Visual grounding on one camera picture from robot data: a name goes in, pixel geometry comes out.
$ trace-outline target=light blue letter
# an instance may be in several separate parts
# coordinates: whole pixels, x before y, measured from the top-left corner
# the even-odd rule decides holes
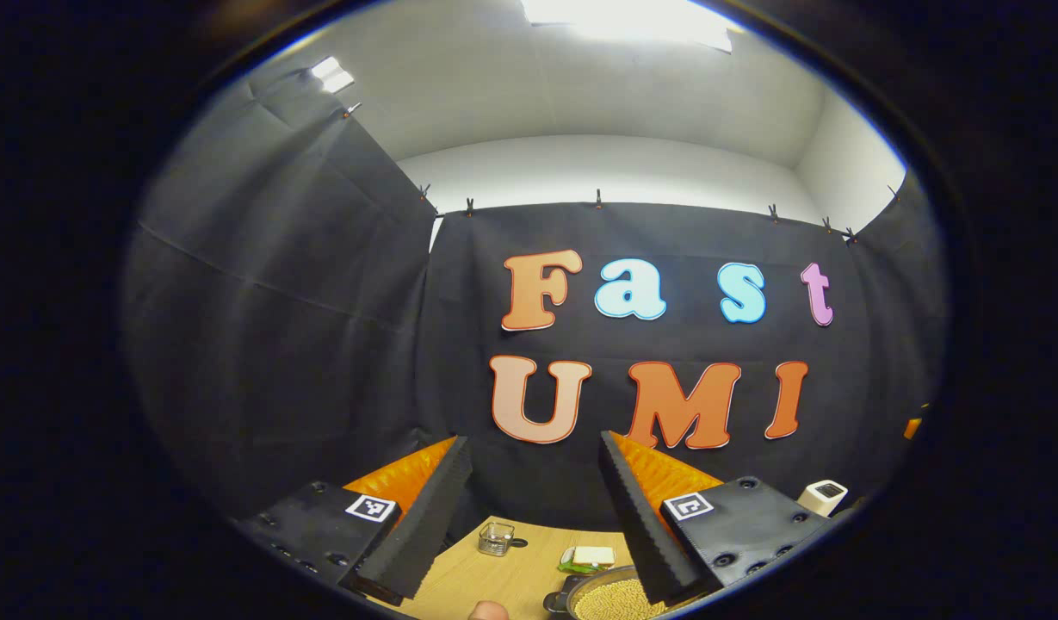
[[[627,272],[628,280],[617,280]],[[667,303],[658,295],[658,270],[646,260],[622,258],[601,268],[601,285],[594,296],[594,305],[606,317],[622,318],[636,314],[644,322],[653,322],[667,311]]]
[[[720,312],[729,323],[753,323],[765,314],[765,278],[758,267],[729,262],[720,267],[716,281],[727,295],[720,299]]]

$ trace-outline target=ceiling light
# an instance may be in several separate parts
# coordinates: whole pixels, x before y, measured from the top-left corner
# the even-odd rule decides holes
[[[584,35],[690,40],[732,52],[728,31],[738,24],[690,0],[521,0],[533,25],[568,24]]]
[[[326,58],[323,62],[316,63],[315,67],[311,67],[311,74],[321,79],[323,88],[331,93],[336,93],[341,88],[352,84],[352,76],[349,75],[349,72],[341,68],[333,56]]]

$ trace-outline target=white ceiling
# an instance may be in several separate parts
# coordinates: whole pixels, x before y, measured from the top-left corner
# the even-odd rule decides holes
[[[304,44],[355,84],[339,96],[396,161],[507,138],[598,133],[725,149],[794,168],[826,87],[748,33],[732,54],[531,26],[519,0],[394,0]]]

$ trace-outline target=soybean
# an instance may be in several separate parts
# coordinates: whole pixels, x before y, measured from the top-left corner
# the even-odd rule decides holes
[[[639,580],[615,581],[584,594],[576,604],[581,620],[646,620],[667,612],[663,603],[650,604]]]

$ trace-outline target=bowl of soybeans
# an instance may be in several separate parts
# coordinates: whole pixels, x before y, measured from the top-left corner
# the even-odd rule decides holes
[[[571,588],[565,603],[573,620],[647,620],[682,605],[668,608],[662,603],[647,603],[635,566],[610,568],[580,582]]]

